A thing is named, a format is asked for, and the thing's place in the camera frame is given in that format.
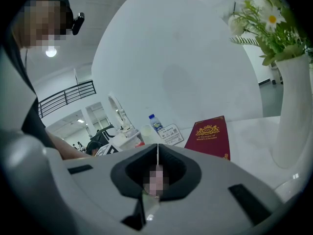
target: ceiling light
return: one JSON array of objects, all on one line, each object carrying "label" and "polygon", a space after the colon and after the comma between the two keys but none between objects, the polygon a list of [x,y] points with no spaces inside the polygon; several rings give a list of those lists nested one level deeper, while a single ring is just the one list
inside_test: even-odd
[{"label": "ceiling light", "polygon": [[54,46],[49,46],[49,47],[48,47],[48,50],[45,52],[45,54],[46,54],[48,57],[54,57],[56,53],[57,53],[57,50],[55,49]]}]

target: white pillar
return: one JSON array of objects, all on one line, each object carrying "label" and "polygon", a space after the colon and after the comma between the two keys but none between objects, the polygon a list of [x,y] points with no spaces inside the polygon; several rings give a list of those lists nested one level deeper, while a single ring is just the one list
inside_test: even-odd
[{"label": "white pillar", "polygon": [[90,133],[94,136],[96,134],[96,128],[93,126],[93,123],[89,117],[87,109],[84,107],[81,109],[81,111],[83,113],[84,120],[86,121],[86,124],[88,125]]}]

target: red book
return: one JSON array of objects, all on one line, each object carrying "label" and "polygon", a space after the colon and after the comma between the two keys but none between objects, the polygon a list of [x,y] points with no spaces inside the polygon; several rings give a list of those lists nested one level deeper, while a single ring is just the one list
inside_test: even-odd
[{"label": "red book", "polygon": [[230,160],[224,116],[196,122],[185,148]]}]

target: white ceiling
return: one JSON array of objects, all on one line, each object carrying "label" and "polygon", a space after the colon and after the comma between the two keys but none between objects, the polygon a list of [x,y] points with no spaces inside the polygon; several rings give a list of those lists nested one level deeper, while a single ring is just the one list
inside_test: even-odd
[{"label": "white ceiling", "polygon": [[[92,106],[89,106],[87,108],[87,112],[93,124],[97,123],[98,120],[100,121],[107,117],[102,108],[101,103],[96,103],[93,104]],[[77,121],[78,119],[81,119],[82,121],[84,121],[84,123],[78,122]],[[47,130],[50,133],[64,139],[72,135],[73,133],[87,127],[88,126],[86,125],[86,121],[83,117],[82,112],[77,111],[72,113],[71,115],[68,115],[62,120],[59,120],[54,124],[50,125],[49,127],[47,127]]]},{"label": "white ceiling", "polygon": [[111,19],[126,0],[69,0],[74,17],[85,13],[78,35],[67,35],[55,43],[57,54],[46,56],[46,47],[28,51],[27,72],[34,83],[40,78],[69,67],[93,61],[101,37]]}]

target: flower arrangement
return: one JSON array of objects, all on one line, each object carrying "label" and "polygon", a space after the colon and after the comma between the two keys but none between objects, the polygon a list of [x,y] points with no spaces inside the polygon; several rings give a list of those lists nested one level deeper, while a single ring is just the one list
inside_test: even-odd
[{"label": "flower arrangement", "polygon": [[[301,56],[311,43],[292,11],[281,0],[244,0],[239,12],[229,18],[231,42],[259,46],[263,65]],[[241,35],[250,32],[255,39]]]}]

